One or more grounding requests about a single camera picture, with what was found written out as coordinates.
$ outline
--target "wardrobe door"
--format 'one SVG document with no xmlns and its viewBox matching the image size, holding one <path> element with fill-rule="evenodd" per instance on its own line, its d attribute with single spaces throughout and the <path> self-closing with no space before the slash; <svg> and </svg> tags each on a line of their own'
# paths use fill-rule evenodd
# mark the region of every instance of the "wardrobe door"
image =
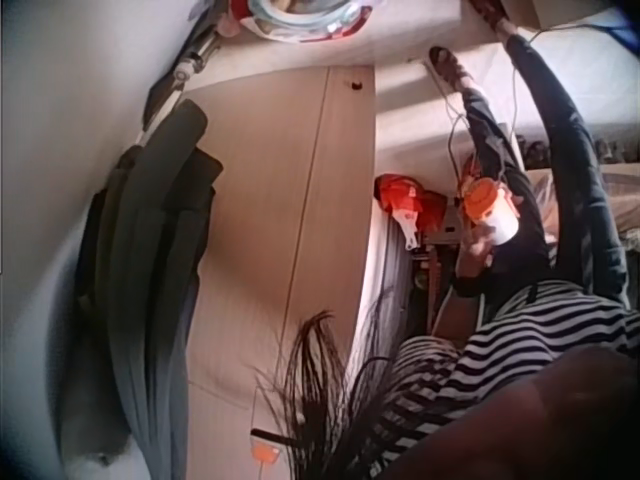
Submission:
<svg viewBox="0 0 640 480">
<path fill-rule="evenodd" d="M 353 336 L 370 219 L 373 70 L 314 68 L 187 94 L 207 114 L 199 148 L 220 160 L 188 346 L 192 480 L 286 478 L 252 458 L 252 427 L 277 433 L 258 382 L 299 320 L 335 310 Z"/>
</svg>

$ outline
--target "cable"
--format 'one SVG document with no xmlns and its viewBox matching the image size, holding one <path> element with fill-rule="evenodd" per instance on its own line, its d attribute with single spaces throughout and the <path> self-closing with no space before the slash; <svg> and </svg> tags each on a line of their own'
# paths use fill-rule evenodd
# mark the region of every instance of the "cable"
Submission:
<svg viewBox="0 0 640 480">
<path fill-rule="evenodd" d="M 600 33 L 611 33 L 617 30 L 629 30 L 630 27 L 628 26 L 617 26 L 617 27 L 605 27 L 603 25 L 595 25 L 595 24 L 591 24 L 591 23 L 577 23 L 577 24 L 573 24 L 573 25 L 564 25 L 564 26 L 559 26 L 559 27 L 551 27 L 551 28 L 545 28 L 542 30 L 539 30 L 538 32 L 536 32 L 536 34 L 531 37 L 531 40 L 529 40 L 529 45 L 532 45 L 533 42 L 535 42 L 538 37 L 540 37 L 541 35 L 545 34 L 545 33 L 549 33 L 549 32 L 561 32 L 561 31 L 567 31 L 567 30 L 579 30 L 579 29 L 591 29 L 591 30 L 595 30 L 597 32 Z M 513 122 L 511 124 L 511 131 L 509 133 L 509 140 L 511 140 L 511 138 L 513 138 L 513 134 L 515 133 L 515 129 L 516 129 L 516 122 L 518 121 L 518 87 L 517 87 L 517 69 L 515 67 L 515 65 L 513 66 Z"/>
<path fill-rule="evenodd" d="M 449 121 L 451 122 L 451 133 L 449 134 L 449 141 L 447 142 L 447 150 L 449 152 L 449 160 L 451 161 L 451 166 L 453 167 L 453 172 L 456 176 L 456 181 L 457 181 L 457 186 L 456 186 L 456 191 L 458 193 L 458 196 L 460 195 L 459 189 L 460 189 L 460 183 L 462 182 L 462 177 L 460 175 L 460 168 L 458 167 L 458 162 L 456 162 L 455 156 L 453 155 L 453 137 L 455 135 L 455 131 L 456 131 L 456 126 L 458 125 L 458 123 L 460 122 L 460 120 L 463 121 L 463 124 L 465 125 L 465 127 L 467 127 L 467 131 L 469 131 L 469 133 L 471 133 L 471 126 L 469 125 L 469 122 L 467 121 L 466 118 L 466 114 L 465 113 L 461 113 L 458 111 L 457 108 L 455 108 L 451 102 L 449 101 L 449 97 L 444 93 L 444 90 L 442 88 L 442 86 L 440 85 L 440 82 L 438 81 L 438 74 L 437 72 L 434 72 L 432 70 L 432 67 L 429 63 L 422 62 L 422 64 L 424 65 L 424 67 L 427 69 L 427 71 L 431 74 L 431 78 L 433 79 L 433 83 L 436 85 L 438 92 L 440 92 L 440 96 L 442 97 L 442 99 L 445 102 L 445 109 L 447 112 L 447 116 L 449 117 Z"/>
<path fill-rule="evenodd" d="M 618 26 L 618 27 L 605 27 L 602 25 L 593 25 L 593 24 L 589 24 L 589 23 L 584 23 L 584 24 L 574 24 L 574 25 L 564 25 L 564 26 L 559 26 L 559 27 L 552 27 L 552 28 L 547 28 L 547 29 L 543 29 L 543 30 L 539 30 L 538 32 L 536 32 L 536 34 L 531 38 L 531 40 L 529 40 L 529 44 L 533 44 L 533 42 L 535 42 L 538 37 L 540 37 L 541 35 L 548 33 L 548 32 L 557 32 L 557 31 L 567 31 L 567 30 L 578 30 L 578 29 L 591 29 L 591 30 L 595 30 L 601 33 L 610 33 L 612 31 L 617 31 L 617 30 L 628 30 L 630 27 L 628 26 Z M 460 120 L 463 121 L 465 127 L 467 127 L 467 130 L 469 131 L 469 133 L 471 133 L 471 126 L 469 125 L 469 122 L 466 119 L 465 113 L 461 113 L 459 112 L 449 101 L 449 97 L 445 94 L 442 86 L 440 85 L 440 82 L 438 81 L 438 74 L 437 72 L 434 72 L 431 65 L 427 62 L 424 61 L 422 62 L 423 65 L 425 66 L 425 68 L 429 71 L 429 73 L 431 74 L 431 78 L 433 79 L 433 82 L 435 83 L 438 92 L 440 93 L 440 95 L 442 96 L 443 100 L 445 101 L 445 108 L 446 108 L 446 112 L 447 112 L 447 116 L 449 117 L 449 121 L 452 122 L 451 125 L 451 133 L 449 134 L 449 141 L 447 142 L 447 150 L 449 153 L 449 160 L 451 161 L 451 165 L 453 167 L 455 176 L 456 176 L 456 180 L 458 182 L 458 187 L 457 187 L 457 191 L 458 191 L 458 196 L 460 196 L 461 192 L 459 191 L 460 188 L 460 184 L 462 182 L 462 177 L 460 175 L 460 168 L 458 167 L 458 162 L 455 159 L 455 156 L 453 154 L 453 138 L 455 135 L 455 131 L 456 131 L 456 127 L 458 125 L 458 123 L 460 122 Z M 508 140 L 511 141 L 511 139 L 513 138 L 513 135 L 515 133 L 515 129 L 516 129 L 516 123 L 518 121 L 518 113 L 519 113 L 519 108 L 518 108 L 518 88 L 517 88 L 517 69 L 514 65 L 513 67 L 513 79 L 512 79 L 512 91 L 513 91 L 513 104 L 514 104 L 514 110 L 513 110 L 513 120 L 511 123 L 511 130 L 509 132 L 509 137 Z M 477 151 L 474 151 L 474 162 L 476 161 L 475 155 L 477 155 Z M 500 173 L 498 175 L 498 179 L 500 181 L 504 181 L 504 175 L 505 175 L 505 171 L 506 171 L 506 165 L 504 163 L 504 159 L 502 157 L 500 157 Z"/>
</svg>

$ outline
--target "leg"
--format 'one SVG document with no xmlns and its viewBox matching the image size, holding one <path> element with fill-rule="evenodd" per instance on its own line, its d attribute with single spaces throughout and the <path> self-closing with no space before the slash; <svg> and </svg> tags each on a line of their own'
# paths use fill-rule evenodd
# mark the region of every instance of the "leg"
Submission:
<svg viewBox="0 0 640 480">
<path fill-rule="evenodd" d="M 493 117 L 480 87 L 448 50 L 434 47 L 430 57 L 436 71 L 462 93 L 483 175 L 502 180 L 499 176 L 504 164 L 509 189 L 523 198 L 518 207 L 520 229 L 517 235 L 494 252 L 487 296 L 489 303 L 499 306 L 515 291 L 549 274 L 549 252 L 540 211 L 529 178 L 520 170 L 511 144 Z"/>
<path fill-rule="evenodd" d="M 499 31 L 503 23 L 509 22 L 498 24 Z M 549 136 L 561 225 L 557 269 L 563 278 L 587 289 L 592 287 L 596 295 L 628 306 L 626 255 L 609 208 L 591 135 L 542 57 L 519 35 L 503 33 L 503 37 Z"/>
<path fill-rule="evenodd" d="M 506 135 L 498 126 L 486 99 L 474 89 L 462 92 L 471 136 L 485 176 L 495 180 L 504 163 L 504 176 L 509 189 L 523 202 L 518 206 L 520 229 L 509 243 L 496 248 L 492 270 L 497 274 L 523 268 L 549 265 L 549 250 L 544 238 L 540 210 L 529 178 L 520 170 Z"/>
</svg>

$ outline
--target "striped shirt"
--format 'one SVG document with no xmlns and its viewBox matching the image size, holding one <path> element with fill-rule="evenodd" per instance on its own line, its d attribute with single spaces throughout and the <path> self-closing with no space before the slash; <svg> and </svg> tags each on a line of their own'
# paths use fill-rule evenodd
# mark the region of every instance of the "striped shirt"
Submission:
<svg viewBox="0 0 640 480">
<path fill-rule="evenodd" d="M 528 303 L 530 288 L 507 301 L 462 351 L 434 337 L 402 345 L 394 365 L 394 377 L 401 380 L 374 428 L 379 461 L 373 476 L 491 393 L 539 372 L 574 347 L 602 345 L 637 357 L 640 313 L 563 281 L 541 282 L 535 301 Z"/>
</svg>

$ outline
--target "white floor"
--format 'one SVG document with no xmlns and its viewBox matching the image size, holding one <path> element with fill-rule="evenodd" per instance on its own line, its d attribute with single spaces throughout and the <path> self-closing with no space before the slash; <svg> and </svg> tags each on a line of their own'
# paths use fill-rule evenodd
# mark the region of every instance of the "white floor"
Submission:
<svg viewBox="0 0 640 480">
<path fill-rule="evenodd" d="M 603 12 L 591 22 L 615 17 Z M 457 53 L 482 84 L 496 116 L 513 121 L 513 67 L 495 36 L 465 0 L 394 0 L 374 11 L 356 36 L 336 42 L 289 45 L 248 32 L 231 40 L 188 88 L 258 73 L 312 65 L 376 65 L 377 173 L 412 175 L 426 188 L 451 193 L 454 176 L 447 154 L 451 132 L 445 102 L 424 67 L 410 63 L 433 45 Z M 554 32 L 535 43 L 573 96 L 596 136 L 637 145 L 640 130 L 640 67 L 613 39 L 587 30 Z M 517 131 L 543 135 L 540 118 L 518 80 Z M 451 100 L 460 108 L 457 96 Z M 454 150 L 461 161 L 471 150 L 462 124 Z"/>
</svg>

